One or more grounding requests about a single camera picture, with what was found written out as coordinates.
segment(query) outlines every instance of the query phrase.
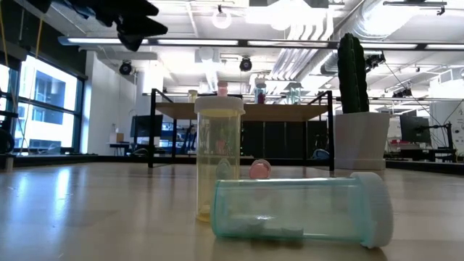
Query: cardboard box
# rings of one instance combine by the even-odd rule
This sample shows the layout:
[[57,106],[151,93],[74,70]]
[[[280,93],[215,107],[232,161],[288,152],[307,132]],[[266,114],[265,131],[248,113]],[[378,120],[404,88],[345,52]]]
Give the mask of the cardboard box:
[[109,135],[110,143],[120,143],[124,141],[124,133],[111,133]]

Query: green cactus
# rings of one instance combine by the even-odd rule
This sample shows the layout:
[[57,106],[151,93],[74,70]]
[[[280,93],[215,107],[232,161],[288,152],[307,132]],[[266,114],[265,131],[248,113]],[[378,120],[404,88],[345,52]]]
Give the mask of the green cactus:
[[347,33],[340,40],[339,82],[343,113],[368,112],[368,85],[365,82],[364,49],[358,38]]

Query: wooden shelf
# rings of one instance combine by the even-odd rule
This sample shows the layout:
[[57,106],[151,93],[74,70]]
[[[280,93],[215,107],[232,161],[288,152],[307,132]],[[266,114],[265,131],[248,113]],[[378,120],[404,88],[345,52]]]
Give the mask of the wooden shelf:
[[[156,109],[177,120],[196,120],[193,103],[157,102]],[[302,122],[327,112],[326,105],[245,104],[242,120]]]

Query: plant pot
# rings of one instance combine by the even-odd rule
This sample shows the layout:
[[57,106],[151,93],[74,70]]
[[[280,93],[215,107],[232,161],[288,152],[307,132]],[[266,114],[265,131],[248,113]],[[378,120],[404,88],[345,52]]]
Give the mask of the plant pot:
[[359,112],[336,115],[335,168],[384,170],[384,150],[390,115]]

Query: white cap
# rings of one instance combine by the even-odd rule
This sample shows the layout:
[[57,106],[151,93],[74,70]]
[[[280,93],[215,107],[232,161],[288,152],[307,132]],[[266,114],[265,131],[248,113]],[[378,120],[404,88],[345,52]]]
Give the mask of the white cap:
[[205,109],[229,109],[245,113],[244,102],[240,98],[228,96],[203,96],[195,100],[195,113]]
[[375,173],[353,173],[352,178],[361,182],[365,227],[361,244],[367,248],[386,246],[393,235],[393,208],[389,191]]

